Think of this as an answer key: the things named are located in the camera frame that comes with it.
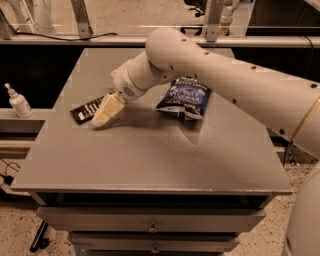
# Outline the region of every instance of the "pump bottle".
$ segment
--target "pump bottle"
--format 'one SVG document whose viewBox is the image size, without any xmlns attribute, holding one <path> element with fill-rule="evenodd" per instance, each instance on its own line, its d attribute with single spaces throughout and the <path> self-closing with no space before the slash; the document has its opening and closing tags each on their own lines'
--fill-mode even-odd
<svg viewBox="0 0 320 256">
<path fill-rule="evenodd" d="M 4 86 L 8 89 L 10 95 L 9 103 L 15 109 L 19 117 L 27 118 L 31 116 L 33 111 L 26 98 L 12 89 L 10 84 L 6 83 Z"/>
</svg>

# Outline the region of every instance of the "cable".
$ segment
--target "cable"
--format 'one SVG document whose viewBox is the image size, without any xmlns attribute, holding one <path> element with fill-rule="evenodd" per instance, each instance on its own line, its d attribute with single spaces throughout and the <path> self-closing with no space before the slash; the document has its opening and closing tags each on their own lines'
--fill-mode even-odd
<svg viewBox="0 0 320 256">
<path fill-rule="evenodd" d="M 95 39 L 103 36 L 117 36 L 117 33 L 105 33 L 101 35 L 96 35 L 92 37 L 86 37 L 86 38 L 77 38 L 77 39 L 67 39 L 67 38 L 61 38 L 61 37 L 55 37 L 55 36 L 48 36 L 48 35 L 42 35 L 42 34 L 37 34 L 37 33 L 28 33 L 28 32 L 16 32 L 16 35 L 28 35 L 28 36 L 41 36 L 49 39 L 54 39 L 54 40 L 60 40 L 60 41 L 69 41 L 69 42 L 74 42 L 74 41 L 84 41 L 84 40 L 90 40 L 90 39 Z"/>
<path fill-rule="evenodd" d="M 19 170 L 18 170 L 18 169 L 16 169 L 16 168 L 14 168 L 14 167 L 12 167 L 12 166 L 11 166 L 12 164 L 15 164 L 15 165 L 16 165 L 16 167 L 20 168 L 20 165 L 19 165 L 19 164 L 17 164 L 17 163 L 7 163 L 7 162 L 6 162 L 6 161 L 4 161 L 1 157 L 0 157 L 0 160 L 6 164 L 5 173 L 7 173 L 7 169 L 8 169 L 8 167 L 10 167 L 11 169 L 15 170 L 16 172 L 19 172 Z"/>
<path fill-rule="evenodd" d="M 307 73 L 309 71 L 310 65 L 311 65 L 311 61 L 313 59 L 314 46 L 313 46 L 313 43 L 312 43 L 312 41 L 311 41 L 311 39 L 309 37 L 307 37 L 307 36 L 301 36 L 301 37 L 304 37 L 305 39 L 307 39 L 309 41 L 310 47 L 311 47 L 311 53 L 310 53 L 310 57 L 309 57 L 309 62 L 307 64 L 307 66 L 306 66 L 306 69 L 305 69 L 304 75 L 303 75 L 303 77 L 306 77 L 306 75 L 307 75 Z"/>
</svg>

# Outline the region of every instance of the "floor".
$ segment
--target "floor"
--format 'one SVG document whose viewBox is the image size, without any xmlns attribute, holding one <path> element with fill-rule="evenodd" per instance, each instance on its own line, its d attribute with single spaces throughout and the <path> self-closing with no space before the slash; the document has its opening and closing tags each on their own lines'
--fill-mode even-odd
<svg viewBox="0 0 320 256">
<path fill-rule="evenodd" d="M 74 34 L 77 31 L 71 10 L 69 0 L 52 0 L 52 19 L 56 24 L 57 32 Z M 95 0 L 88 3 L 88 13 L 89 17 L 92 17 L 91 23 L 96 34 L 117 32 L 136 35 L 148 33 L 153 25 L 195 24 L 199 22 L 193 18 L 193 13 L 183 5 L 182 0 Z M 21 145 L 13 141 L 1 141 L 0 157 L 7 162 L 23 165 L 21 154 L 3 152 L 3 148 L 17 147 L 21 147 Z M 280 157 L 283 156 L 282 148 L 275 147 L 275 150 Z M 284 167 L 294 193 L 291 196 L 277 196 L 266 208 L 267 217 L 250 233 L 241 234 L 241 244 L 231 253 L 226 253 L 225 256 L 279 256 L 281 254 L 287 223 L 296 195 L 305 176 L 316 163 L 314 158 L 299 149 L 295 152 L 295 160 L 296 165 L 287 162 Z M 1 174 L 4 173 L 5 167 L 5 164 L 0 162 Z M 7 171 L 8 174 L 15 175 L 14 170 L 8 168 Z M 11 193 L 10 187 L 6 184 L 1 185 L 1 188 Z M 45 234 L 45 238 L 49 241 L 47 247 L 35 253 L 29 251 L 41 223 L 41 219 L 36 215 L 36 205 L 30 201 L 7 202 L 0 200 L 0 223 L 0 256 L 75 255 L 73 246 L 67 240 L 67 233 L 57 232 L 50 227 Z"/>
</svg>

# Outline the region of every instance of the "drawer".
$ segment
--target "drawer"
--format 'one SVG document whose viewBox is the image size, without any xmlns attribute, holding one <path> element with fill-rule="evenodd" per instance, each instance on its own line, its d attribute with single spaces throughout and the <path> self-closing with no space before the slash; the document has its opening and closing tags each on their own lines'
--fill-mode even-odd
<svg viewBox="0 0 320 256">
<path fill-rule="evenodd" d="M 249 232 L 264 217 L 255 209 L 40 207 L 56 230 L 125 232 Z"/>
<path fill-rule="evenodd" d="M 204 234 L 110 234 L 71 232 L 70 242 L 86 250 L 160 252 L 230 252 L 238 244 L 238 238 Z"/>
</svg>

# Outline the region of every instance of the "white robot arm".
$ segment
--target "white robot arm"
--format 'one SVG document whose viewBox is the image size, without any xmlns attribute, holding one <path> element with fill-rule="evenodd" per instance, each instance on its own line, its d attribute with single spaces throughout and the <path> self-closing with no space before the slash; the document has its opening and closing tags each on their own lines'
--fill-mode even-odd
<svg viewBox="0 0 320 256">
<path fill-rule="evenodd" d="M 299 148 L 320 158 L 320 84 L 207 51 L 171 28 L 113 72 L 115 91 L 134 100 L 181 75 L 197 78 Z"/>
<path fill-rule="evenodd" d="M 153 31 L 146 50 L 113 73 L 115 92 L 93 118 L 103 125 L 155 85 L 193 76 L 287 141 L 320 158 L 320 85 L 306 79 L 221 56 L 175 29 Z M 301 188 L 287 230 L 283 256 L 320 251 L 320 163 Z"/>
</svg>

